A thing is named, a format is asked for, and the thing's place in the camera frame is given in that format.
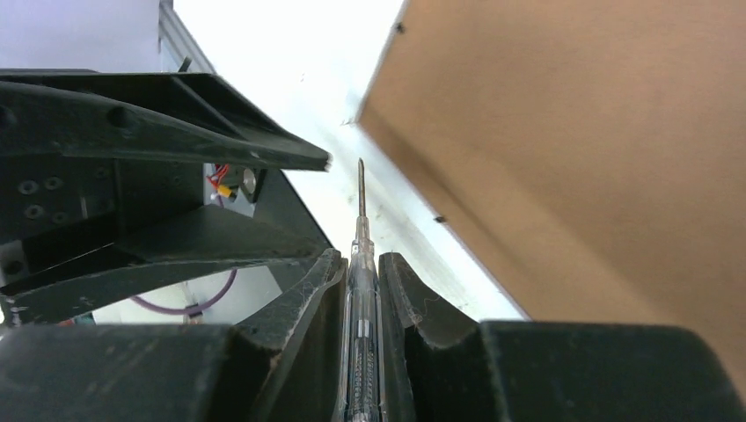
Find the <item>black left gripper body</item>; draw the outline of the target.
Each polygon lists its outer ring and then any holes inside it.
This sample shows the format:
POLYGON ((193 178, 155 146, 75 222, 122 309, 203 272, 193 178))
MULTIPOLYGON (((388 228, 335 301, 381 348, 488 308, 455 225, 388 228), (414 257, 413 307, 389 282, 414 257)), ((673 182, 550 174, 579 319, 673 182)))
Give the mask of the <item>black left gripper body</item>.
POLYGON ((11 156, 1 160, 1 282, 9 284, 203 204, 201 164, 11 156))

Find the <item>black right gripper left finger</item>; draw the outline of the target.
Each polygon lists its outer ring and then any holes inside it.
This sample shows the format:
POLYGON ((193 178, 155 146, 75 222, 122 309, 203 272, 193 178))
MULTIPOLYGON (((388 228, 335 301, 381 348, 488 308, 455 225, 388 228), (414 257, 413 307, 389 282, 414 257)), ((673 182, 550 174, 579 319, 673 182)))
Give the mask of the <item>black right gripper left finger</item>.
POLYGON ((324 251, 235 325, 30 325, 1 341, 4 421, 332 421, 346 261, 324 251))

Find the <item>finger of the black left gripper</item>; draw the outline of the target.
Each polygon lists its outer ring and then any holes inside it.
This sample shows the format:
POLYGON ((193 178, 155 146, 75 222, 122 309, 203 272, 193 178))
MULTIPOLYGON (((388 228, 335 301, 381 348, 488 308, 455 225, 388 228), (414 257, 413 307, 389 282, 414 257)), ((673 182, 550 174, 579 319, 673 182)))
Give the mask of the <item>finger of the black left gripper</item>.
POLYGON ((81 69, 2 71, 1 153, 301 171, 330 162, 220 76, 81 69))
POLYGON ((119 237, 111 215, 23 241, 25 271, 1 288, 8 326, 57 324, 231 269, 317 257, 325 244, 215 205, 119 237))

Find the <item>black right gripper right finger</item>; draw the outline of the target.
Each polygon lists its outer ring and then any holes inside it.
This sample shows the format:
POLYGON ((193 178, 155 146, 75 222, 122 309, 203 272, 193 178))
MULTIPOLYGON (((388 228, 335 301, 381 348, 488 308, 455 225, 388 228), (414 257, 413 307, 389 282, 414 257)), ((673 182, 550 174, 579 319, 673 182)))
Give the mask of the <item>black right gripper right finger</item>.
POLYGON ((405 258, 378 260, 395 309, 392 421, 742 421, 715 353, 674 326, 482 321, 405 258))

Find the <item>clear handle screwdriver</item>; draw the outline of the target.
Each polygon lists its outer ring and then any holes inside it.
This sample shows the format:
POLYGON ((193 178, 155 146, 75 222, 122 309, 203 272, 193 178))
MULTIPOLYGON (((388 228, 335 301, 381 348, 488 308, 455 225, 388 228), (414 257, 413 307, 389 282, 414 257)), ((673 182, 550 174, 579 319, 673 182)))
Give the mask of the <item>clear handle screwdriver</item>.
POLYGON ((357 163, 358 216, 345 280, 338 416, 385 421, 383 313, 367 216, 365 166, 357 163))

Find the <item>white picture frame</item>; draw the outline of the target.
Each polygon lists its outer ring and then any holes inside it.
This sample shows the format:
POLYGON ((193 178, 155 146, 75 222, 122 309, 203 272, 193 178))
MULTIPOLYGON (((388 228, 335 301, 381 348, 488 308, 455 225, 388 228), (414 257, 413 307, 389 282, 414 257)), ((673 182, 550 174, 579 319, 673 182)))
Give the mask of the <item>white picture frame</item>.
POLYGON ((334 11, 362 129, 528 316, 684 327, 744 390, 744 2, 334 11))

